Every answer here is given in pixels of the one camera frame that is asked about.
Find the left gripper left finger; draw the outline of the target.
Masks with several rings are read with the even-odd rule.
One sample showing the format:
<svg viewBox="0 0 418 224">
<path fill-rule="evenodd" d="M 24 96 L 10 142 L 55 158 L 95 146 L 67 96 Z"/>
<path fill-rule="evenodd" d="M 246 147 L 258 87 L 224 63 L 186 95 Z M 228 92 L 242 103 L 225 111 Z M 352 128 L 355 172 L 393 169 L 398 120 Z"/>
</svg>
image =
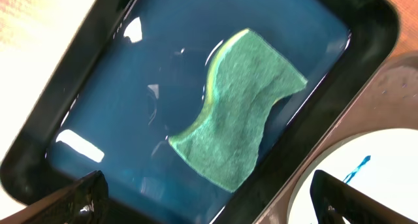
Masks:
<svg viewBox="0 0 418 224">
<path fill-rule="evenodd" d="M 108 210 L 108 184 L 101 171 L 91 172 L 1 224 L 101 224 Z"/>
</svg>

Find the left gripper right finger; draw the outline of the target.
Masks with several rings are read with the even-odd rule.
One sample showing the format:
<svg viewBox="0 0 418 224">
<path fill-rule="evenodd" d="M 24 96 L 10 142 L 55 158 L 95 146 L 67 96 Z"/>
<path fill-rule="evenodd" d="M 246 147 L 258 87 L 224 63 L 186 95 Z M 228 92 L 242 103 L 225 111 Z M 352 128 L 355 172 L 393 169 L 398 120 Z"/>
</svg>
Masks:
<svg viewBox="0 0 418 224">
<path fill-rule="evenodd" d="M 323 170 L 314 172 L 310 196 L 319 224 L 417 224 Z"/>
</svg>

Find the white plate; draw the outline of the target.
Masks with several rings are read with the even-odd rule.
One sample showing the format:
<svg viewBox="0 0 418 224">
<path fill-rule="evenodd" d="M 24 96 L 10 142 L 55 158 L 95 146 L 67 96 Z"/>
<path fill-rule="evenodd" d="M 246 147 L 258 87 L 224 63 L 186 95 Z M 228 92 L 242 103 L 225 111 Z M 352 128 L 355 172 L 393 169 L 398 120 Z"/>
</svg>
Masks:
<svg viewBox="0 0 418 224">
<path fill-rule="evenodd" d="M 316 170 L 323 170 L 395 212 L 417 220 L 415 129 L 385 129 L 355 135 L 326 149 L 297 182 L 287 211 L 288 223 L 316 223 L 310 198 Z"/>
</svg>

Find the green yellow sponge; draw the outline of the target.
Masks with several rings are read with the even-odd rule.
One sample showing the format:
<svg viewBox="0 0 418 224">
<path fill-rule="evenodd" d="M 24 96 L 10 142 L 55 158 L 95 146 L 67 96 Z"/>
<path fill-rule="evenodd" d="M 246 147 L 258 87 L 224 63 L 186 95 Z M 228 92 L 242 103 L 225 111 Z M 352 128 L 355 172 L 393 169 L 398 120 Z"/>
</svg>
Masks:
<svg viewBox="0 0 418 224">
<path fill-rule="evenodd" d="M 264 38 L 243 29 L 216 50 L 202 110 L 169 144 L 198 174 L 234 192 L 255 168 L 271 108 L 307 83 Z"/>
</svg>

